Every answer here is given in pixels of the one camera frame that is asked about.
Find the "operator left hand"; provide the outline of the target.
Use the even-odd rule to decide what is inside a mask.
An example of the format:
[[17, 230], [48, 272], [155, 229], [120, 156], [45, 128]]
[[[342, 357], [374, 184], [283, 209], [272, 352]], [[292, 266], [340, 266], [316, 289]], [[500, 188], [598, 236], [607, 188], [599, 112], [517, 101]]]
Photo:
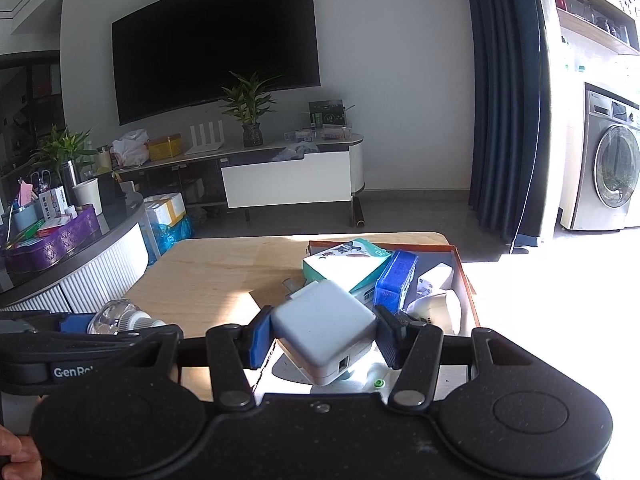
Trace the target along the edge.
[[4, 427], [0, 434], [1, 456], [9, 459], [9, 463], [1, 468], [1, 477], [4, 480], [41, 480], [41, 457], [32, 437], [17, 437]]

